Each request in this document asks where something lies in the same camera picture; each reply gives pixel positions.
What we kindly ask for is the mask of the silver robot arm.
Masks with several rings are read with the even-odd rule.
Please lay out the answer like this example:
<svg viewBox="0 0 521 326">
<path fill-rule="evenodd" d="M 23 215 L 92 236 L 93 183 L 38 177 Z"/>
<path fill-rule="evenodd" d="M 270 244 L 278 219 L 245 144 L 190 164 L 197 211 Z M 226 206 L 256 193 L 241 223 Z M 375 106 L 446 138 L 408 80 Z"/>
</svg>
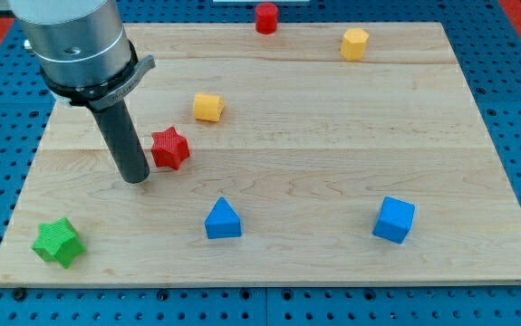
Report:
<svg viewBox="0 0 521 326">
<path fill-rule="evenodd" d="M 114 0 L 10 0 L 45 75 L 93 86 L 124 70 L 131 49 Z"/>
</svg>

